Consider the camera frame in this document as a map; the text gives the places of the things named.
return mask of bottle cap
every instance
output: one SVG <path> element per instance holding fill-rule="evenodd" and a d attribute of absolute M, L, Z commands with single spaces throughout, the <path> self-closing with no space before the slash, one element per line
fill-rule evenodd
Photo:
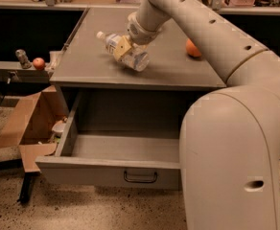
<path fill-rule="evenodd" d="M 99 39 L 104 39 L 105 38 L 105 34 L 103 32 L 98 32 L 96 34 L 96 37 L 98 37 Z"/>

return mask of open drawer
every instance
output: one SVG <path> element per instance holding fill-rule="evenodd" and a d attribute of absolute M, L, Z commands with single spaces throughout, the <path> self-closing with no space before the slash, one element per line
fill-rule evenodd
<path fill-rule="evenodd" d="M 36 163 L 53 183 L 179 189 L 179 132 L 199 92 L 83 89 L 56 153 Z"/>

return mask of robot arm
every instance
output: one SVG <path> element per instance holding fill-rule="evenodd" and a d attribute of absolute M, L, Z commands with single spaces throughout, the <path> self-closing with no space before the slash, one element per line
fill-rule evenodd
<path fill-rule="evenodd" d="M 225 83 L 246 60 L 268 49 L 198 0 L 143 0 L 129 17 L 131 40 L 150 43 L 170 18 L 196 43 Z"/>
<path fill-rule="evenodd" d="M 184 117 L 180 163 L 190 230 L 280 230 L 280 58 L 198 0 L 143 0 L 131 41 L 148 44 L 168 19 L 227 86 Z"/>

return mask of open cardboard box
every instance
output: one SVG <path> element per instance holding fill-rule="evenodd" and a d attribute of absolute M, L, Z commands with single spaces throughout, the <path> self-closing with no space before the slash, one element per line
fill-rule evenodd
<path fill-rule="evenodd" d="M 18 146 L 25 172 L 39 172 L 35 159 L 55 152 L 52 127 L 66 115 L 54 86 L 21 98 L 1 131 L 0 149 Z"/>

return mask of speckled floor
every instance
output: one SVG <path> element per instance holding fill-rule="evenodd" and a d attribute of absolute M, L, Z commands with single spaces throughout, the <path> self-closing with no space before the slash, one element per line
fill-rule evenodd
<path fill-rule="evenodd" d="M 0 130 L 16 100 L 0 106 Z M 0 149 L 0 161 L 20 158 Z M 186 230 L 182 192 L 54 185 L 35 177 L 30 201 L 17 202 L 23 170 L 0 171 L 0 229 Z"/>

